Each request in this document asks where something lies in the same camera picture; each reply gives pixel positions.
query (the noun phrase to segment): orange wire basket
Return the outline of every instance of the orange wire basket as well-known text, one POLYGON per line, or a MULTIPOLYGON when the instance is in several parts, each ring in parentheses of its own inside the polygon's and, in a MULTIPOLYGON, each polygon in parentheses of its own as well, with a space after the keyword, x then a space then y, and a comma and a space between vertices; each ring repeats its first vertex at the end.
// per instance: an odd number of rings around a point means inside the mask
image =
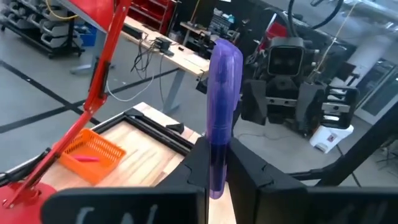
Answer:
POLYGON ((95 185, 116 168, 126 152, 90 129, 82 129, 58 160, 81 178, 95 185), (76 157, 96 158, 78 161, 76 157))

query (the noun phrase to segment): gray floor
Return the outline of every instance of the gray floor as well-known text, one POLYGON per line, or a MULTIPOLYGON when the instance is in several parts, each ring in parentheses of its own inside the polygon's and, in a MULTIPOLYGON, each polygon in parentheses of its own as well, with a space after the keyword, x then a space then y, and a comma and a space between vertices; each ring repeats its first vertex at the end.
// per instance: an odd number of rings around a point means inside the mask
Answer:
MULTIPOLYGON (((119 41, 113 60, 116 68, 111 70, 108 79, 111 89, 139 80, 135 73, 129 72, 136 52, 135 44, 124 39, 119 41)), ((88 63, 91 60, 90 49, 81 58, 68 57, 49 60, 7 30, 0 32, 0 59, 71 103, 83 100, 87 95, 89 75, 71 75, 69 69, 88 63)), ((156 55, 152 59, 148 76, 159 73, 159 59, 156 55)), ((163 72, 172 68, 174 68, 172 64, 163 61, 163 72)), ((162 78, 164 95, 168 93, 173 78, 174 74, 162 78)), ((195 90, 196 84, 195 77, 186 75, 177 97, 181 106, 172 117, 202 133, 205 130, 206 96, 195 90)), ((145 83, 135 86, 118 93, 117 96, 123 99, 129 98, 146 85, 145 83)), ((59 102, 1 67, 0 94, 0 103, 2 104, 0 127, 62 106, 59 102)), ((104 121, 142 101, 154 108, 161 109, 159 80, 155 80, 143 94, 131 102, 120 102, 109 97, 95 117, 104 121)), ((0 134, 0 143, 2 143, 0 170, 8 170, 51 146, 60 139, 77 117, 76 113, 67 111, 0 134)), ((358 118, 353 120, 353 125, 354 133, 340 144, 345 153, 370 128, 367 123, 358 118)), ((340 156, 337 150, 323 154, 312 148, 308 141, 280 125, 267 124, 264 127, 239 120, 235 135, 248 148, 284 172, 306 171, 323 167, 340 156)), ((379 170, 375 160, 376 158, 370 157, 354 172, 361 185, 398 186, 398 178, 385 170, 379 170)), ((348 177, 342 185, 356 186, 352 176, 348 177)))

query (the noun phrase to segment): table leg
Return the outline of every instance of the table leg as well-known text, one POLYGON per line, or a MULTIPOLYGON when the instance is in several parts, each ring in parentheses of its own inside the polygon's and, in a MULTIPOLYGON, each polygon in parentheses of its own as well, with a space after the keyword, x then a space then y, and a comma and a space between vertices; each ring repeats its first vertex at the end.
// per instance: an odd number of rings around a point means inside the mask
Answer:
POLYGON ((179 69, 177 73, 175 74, 172 87, 170 88, 169 94, 166 97, 166 100, 163 105, 162 112, 165 114, 171 114, 173 113, 180 105, 177 104, 173 107, 173 103, 175 100, 175 97, 177 96, 178 90, 180 89, 182 79, 184 78, 185 71, 182 69, 179 69))
POLYGON ((187 44, 190 33, 191 33, 191 31, 187 30, 187 33, 185 34, 185 37, 184 37, 184 41, 182 42, 183 46, 185 46, 187 44))
POLYGON ((102 49, 104 49, 105 40, 106 40, 106 34, 104 32, 101 32, 100 30, 97 30, 94 51, 93 51, 93 58, 91 59, 91 63, 72 68, 70 70, 70 73, 74 75, 92 73, 96 62, 96 58, 101 56, 102 49))

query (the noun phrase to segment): purple marker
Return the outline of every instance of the purple marker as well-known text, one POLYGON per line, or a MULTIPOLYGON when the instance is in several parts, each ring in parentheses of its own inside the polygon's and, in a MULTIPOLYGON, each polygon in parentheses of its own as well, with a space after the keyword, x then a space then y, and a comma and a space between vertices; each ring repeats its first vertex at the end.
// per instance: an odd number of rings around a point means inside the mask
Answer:
POLYGON ((226 151, 231 140, 233 111, 239 100, 243 56, 227 40, 219 39, 210 60, 206 137, 210 142, 210 197, 224 192, 226 151))

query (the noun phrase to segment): black frame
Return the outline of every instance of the black frame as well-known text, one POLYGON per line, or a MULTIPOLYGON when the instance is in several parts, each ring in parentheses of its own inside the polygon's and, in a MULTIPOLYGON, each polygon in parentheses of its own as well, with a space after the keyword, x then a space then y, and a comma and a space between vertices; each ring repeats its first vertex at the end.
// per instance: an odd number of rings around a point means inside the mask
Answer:
POLYGON ((194 143, 184 139, 179 134, 176 134, 172 130, 160 125, 134 108, 126 110, 125 112, 95 126, 93 131, 101 134, 123 121, 131 124, 138 130, 184 157, 189 154, 194 146, 194 143))

